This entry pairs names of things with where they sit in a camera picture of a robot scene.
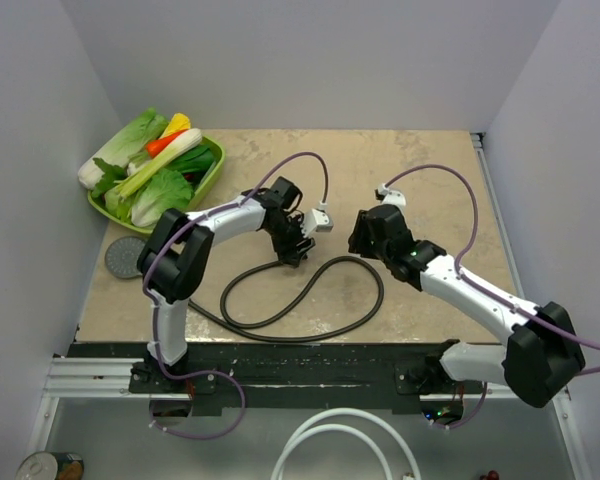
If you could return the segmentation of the grey shower head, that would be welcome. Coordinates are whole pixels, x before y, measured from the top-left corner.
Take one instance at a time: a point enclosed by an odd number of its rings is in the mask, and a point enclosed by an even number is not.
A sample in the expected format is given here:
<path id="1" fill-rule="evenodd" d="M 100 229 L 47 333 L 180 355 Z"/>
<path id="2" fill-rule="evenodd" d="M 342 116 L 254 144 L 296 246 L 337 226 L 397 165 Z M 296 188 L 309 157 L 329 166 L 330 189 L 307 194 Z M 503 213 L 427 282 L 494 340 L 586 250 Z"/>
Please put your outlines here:
<path id="1" fill-rule="evenodd" d="M 122 280 L 141 276 L 137 261 L 144 246 L 145 240 L 139 237 L 125 236 L 115 240 L 105 252 L 106 269 L 111 275 Z"/>

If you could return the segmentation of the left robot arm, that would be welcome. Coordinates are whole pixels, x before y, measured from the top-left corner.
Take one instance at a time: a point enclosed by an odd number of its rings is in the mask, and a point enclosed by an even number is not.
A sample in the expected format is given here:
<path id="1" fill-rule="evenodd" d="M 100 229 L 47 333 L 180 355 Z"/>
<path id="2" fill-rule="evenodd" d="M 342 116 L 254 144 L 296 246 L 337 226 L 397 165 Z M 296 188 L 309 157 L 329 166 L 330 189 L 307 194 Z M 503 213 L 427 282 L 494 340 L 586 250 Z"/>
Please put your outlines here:
<path id="1" fill-rule="evenodd" d="M 332 228 L 327 213 L 294 212 L 299 188 L 280 177 L 269 188 L 245 191 L 234 200 L 198 212 L 169 209 L 162 214 L 137 262 L 143 292 L 152 302 L 152 339 L 147 349 L 157 360 L 153 382 L 165 392 L 180 390 L 187 368 L 185 324 L 188 301 L 203 280 L 213 247 L 239 235 L 263 230 L 285 265 L 298 266 L 315 245 L 312 235 Z"/>

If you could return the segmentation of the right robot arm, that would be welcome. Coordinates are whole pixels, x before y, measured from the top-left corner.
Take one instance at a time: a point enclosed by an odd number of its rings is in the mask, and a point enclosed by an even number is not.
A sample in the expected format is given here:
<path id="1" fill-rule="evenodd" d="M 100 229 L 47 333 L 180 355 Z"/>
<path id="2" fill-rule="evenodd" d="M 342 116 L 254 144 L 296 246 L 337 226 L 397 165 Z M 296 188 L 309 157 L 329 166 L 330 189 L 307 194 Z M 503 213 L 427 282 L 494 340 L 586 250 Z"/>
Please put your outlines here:
<path id="1" fill-rule="evenodd" d="M 437 297 L 476 321 L 495 345 L 451 340 L 437 356 L 408 370 L 417 392 L 449 392 L 459 382 L 508 387 L 529 406 L 545 406 L 586 365 L 565 308 L 540 307 L 456 266 L 443 248 L 414 239 L 400 209 L 379 205 L 358 213 L 350 252 L 378 260 L 398 281 Z"/>

